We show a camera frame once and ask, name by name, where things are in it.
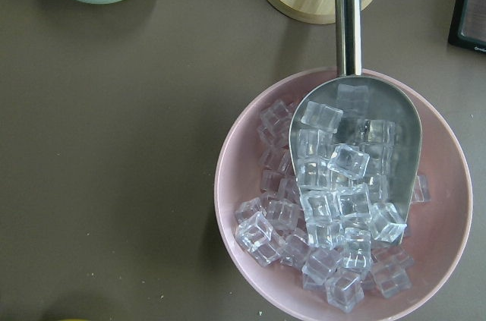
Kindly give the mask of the metal ice scoop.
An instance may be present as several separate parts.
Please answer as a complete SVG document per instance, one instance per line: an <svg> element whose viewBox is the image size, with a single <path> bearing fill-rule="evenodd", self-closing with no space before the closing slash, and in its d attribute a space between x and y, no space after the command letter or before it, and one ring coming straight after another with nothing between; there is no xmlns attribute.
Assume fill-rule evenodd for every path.
<svg viewBox="0 0 486 321"><path fill-rule="evenodd" d="M406 218L412 201L421 154L422 127L411 99L396 85L365 75L361 64L361 0L335 0L338 76L315 87L298 104L289 129L292 161L297 160L298 131L310 102L331 105L350 118L392 121L400 128L405 147L392 158L398 173L392 179L392 202Z"/></svg>

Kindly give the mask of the yellow lemon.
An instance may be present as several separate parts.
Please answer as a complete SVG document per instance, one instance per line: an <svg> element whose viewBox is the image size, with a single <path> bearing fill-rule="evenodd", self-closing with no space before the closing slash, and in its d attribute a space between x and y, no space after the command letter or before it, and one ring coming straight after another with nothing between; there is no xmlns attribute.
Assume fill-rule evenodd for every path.
<svg viewBox="0 0 486 321"><path fill-rule="evenodd" d="M64 319L55 319L55 321L89 321L89 320L80 319L80 318L64 318Z"/></svg>

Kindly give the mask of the black framed box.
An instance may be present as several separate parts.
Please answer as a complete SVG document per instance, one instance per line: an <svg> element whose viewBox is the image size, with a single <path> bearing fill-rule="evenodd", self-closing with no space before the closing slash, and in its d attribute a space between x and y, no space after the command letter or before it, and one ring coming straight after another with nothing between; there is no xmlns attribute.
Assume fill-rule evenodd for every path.
<svg viewBox="0 0 486 321"><path fill-rule="evenodd" d="M456 0L448 43L485 53L485 0Z"/></svg>

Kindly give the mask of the clear ice cube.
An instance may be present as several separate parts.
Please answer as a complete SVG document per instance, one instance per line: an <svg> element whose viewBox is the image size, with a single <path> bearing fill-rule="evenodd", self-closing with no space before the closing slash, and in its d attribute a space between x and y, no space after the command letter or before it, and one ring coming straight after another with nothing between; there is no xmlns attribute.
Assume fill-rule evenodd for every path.
<svg viewBox="0 0 486 321"><path fill-rule="evenodd" d="M301 123L334 134L338 131L342 116L342 109L309 101L301 117Z"/></svg>
<svg viewBox="0 0 486 321"><path fill-rule="evenodd" d="M256 212L239 224L235 231L235 239L262 267L282 259L285 241L262 212Z"/></svg>
<svg viewBox="0 0 486 321"><path fill-rule="evenodd" d="M414 265L413 258L400 246L373 250L374 265L371 276L384 298L408 290L412 282L407 269Z"/></svg>
<svg viewBox="0 0 486 321"><path fill-rule="evenodd" d="M361 276L349 269L338 269L325 282L327 303L345 313L351 312L365 297Z"/></svg>
<svg viewBox="0 0 486 321"><path fill-rule="evenodd" d="M427 203L431 201L428 178L424 174L417 174L412 193L412 203Z"/></svg>
<svg viewBox="0 0 486 321"><path fill-rule="evenodd" d="M344 175L350 179L360 179L365 176L370 156L348 144L338 144L327 163L332 172Z"/></svg>

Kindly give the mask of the pink bowl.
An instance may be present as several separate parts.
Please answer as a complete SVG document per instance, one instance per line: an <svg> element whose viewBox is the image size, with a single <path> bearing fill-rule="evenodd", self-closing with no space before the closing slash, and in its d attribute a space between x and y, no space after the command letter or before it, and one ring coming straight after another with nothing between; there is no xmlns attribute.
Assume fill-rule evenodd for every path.
<svg viewBox="0 0 486 321"><path fill-rule="evenodd" d="M408 270L410 289L387 299L369 294L352 312L344 313L327 304L322 296L304 290L296 271L285 266L259 266L234 238L236 208L254 198L260 188L260 111L274 99L300 98L335 76L334 68L293 74L263 91L240 114L222 146L216 167L216 219L239 272L275 307L302 320L396 320L422 306L450 277L468 240L473 210L471 176L459 141L440 113L410 87L403 87L403 91L421 118L419 170L426 175L431 193L431 201L413 206L409 216L412 233L403 246L415 261Z"/></svg>

